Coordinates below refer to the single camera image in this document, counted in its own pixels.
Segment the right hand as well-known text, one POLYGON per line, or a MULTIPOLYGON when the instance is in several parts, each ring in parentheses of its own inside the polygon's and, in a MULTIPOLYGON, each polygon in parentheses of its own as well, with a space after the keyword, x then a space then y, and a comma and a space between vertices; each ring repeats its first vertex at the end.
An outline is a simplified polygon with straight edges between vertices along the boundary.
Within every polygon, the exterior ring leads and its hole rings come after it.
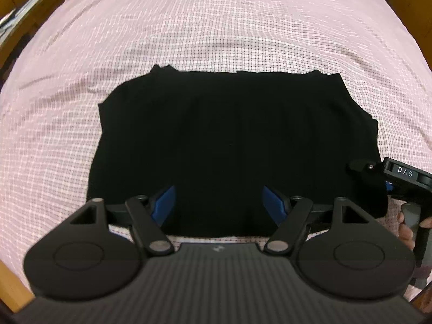
MULTIPOLYGON (((402 211, 398 213, 397 220, 399 222, 398 239, 412 251, 415 247, 414 234, 412 230, 405 224, 405 215, 402 211)), ((425 229, 431 229, 432 218, 428 217, 425 220, 421 221, 420 227, 425 229)))

